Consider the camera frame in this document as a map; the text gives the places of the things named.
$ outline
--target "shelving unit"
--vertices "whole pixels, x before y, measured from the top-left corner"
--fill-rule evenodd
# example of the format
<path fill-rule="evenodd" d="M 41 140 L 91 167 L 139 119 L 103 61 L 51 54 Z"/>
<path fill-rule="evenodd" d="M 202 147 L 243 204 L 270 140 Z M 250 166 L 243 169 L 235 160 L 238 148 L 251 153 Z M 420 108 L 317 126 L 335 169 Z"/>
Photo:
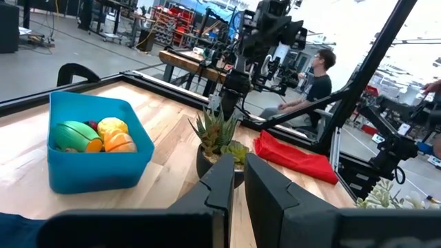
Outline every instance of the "shelving unit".
<path fill-rule="evenodd" d="M 152 16 L 157 22 L 154 29 L 156 42 L 163 45 L 181 45 L 185 38 L 184 34 L 190 33 L 192 29 L 194 11 L 182 9 L 171 3 L 168 8 L 163 6 L 153 8 Z"/>

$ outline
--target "wooden tabletop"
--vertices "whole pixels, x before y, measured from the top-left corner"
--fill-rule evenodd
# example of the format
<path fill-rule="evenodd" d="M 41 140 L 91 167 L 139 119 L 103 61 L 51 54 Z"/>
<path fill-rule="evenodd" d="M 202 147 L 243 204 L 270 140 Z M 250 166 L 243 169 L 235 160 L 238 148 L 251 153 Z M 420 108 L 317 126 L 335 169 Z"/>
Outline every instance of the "wooden tabletop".
<path fill-rule="evenodd" d="M 194 52 L 188 52 L 187 54 L 185 54 L 187 56 L 191 56 L 199 61 L 202 61 L 203 58 L 201 58 L 199 55 L 195 54 Z M 190 73 L 197 73 L 199 72 L 199 63 L 195 62 L 195 61 L 191 61 L 189 59 L 186 59 L 182 56 L 179 56 L 177 54 L 173 54 L 171 52 L 168 51 L 160 51 L 159 52 L 159 59 L 163 62 L 166 63 L 168 65 L 173 65 L 174 67 L 186 70 Z M 215 69 L 205 69 L 202 72 L 202 77 L 211 80 L 211 81 L 220 81 L 220 82 L 224 82 L 225 81 L 225 77 L 227 75 L 225 73 L 219 73 L 218 70 Z"/>
<path fill-rule="evenodd" d="M 48 105 L 0 118 L 0 212 L 48 218 L 67 209 L 167 208 L 198 182 L 200 143 L 188 120 L 200 113 L 186 105 L 119 82 L 88 92 L 123 99 L 135 109 L 156 146 L 141 181 L 131 189 L 74 195 L 55 194 L 48 185 Z M 250 148 L 258 132 L 239 127 L 234 138 Z M 295 183 L 336 207 L 353 207 L 343 186 L 330 185 L 271 164 Z M 232 247 L 256 247 L 245 186 L 234 191 Z"/>

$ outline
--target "succulent plant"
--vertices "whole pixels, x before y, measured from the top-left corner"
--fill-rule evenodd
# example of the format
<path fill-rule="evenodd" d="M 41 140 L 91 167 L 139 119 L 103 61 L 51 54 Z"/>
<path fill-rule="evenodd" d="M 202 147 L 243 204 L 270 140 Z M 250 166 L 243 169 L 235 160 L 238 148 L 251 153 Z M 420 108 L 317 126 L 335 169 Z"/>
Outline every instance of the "succulent plant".
<path fill-rule="evenodd" d="M 207 156 L 220 154 L 221 147 L 228 145 L 233 138 L 236 129 L 237 119 L 233 116 L 225 121 L 222 110 L 218 116 L 211 110 L 203 110 L 204 121 L 198 115 L 196 119 L 196 127 L 190 122 L 194 132 L 201 140 L 201 145 Z"/>
<path fill-rule="evenodd" d="M 222 154 L 233 154 L 235 164 L 243 166 L 245 164 L 245 155 L 249 152 L 249 148 L 238 141 L 231 141 L 228 145 L 222 146 L 220 152 Z"/>
<path fill-rule="evenodd" d="M 366 199 L 358 198 L 356 207 L 361 209 L 439 209 L 438 204 L 429 203 L 428 205 L 422 201 L 417 192 L 411 192 L 410 196 L 397 199 L 398 193 L 395 196 L 391 195 L 393 183 L 390 180 L 381 178 L 375 185 L 372 191 L 368 194 Z"/>

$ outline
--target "man's hair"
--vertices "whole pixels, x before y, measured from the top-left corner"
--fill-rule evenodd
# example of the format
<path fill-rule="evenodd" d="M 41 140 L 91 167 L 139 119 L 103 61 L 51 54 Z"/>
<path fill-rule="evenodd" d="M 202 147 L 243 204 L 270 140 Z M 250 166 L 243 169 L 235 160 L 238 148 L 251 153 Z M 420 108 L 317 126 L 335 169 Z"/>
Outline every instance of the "man's hair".
<path fill-rule="evenodd" d="M 336 64 L 336 55 L 329 49 L 320 49 L 318 56 L 325 61 L 323 65 L 325 70 L 328 70 Z"/>

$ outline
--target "red cloth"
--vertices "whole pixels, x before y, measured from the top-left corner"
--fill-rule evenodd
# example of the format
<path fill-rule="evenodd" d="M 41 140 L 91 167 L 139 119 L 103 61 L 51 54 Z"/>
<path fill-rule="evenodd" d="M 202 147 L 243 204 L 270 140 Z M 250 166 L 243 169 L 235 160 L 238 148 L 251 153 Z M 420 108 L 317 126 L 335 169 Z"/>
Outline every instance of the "red cloth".
<path fill-rule="evenodd" d="M 295 147 L 279 143 L 266 131 L 262 131 L 254 140 L 254 150 L 257 156 L 288 169 L 333 185 L 338 182 L 326 156 L 306 154 Z"/>

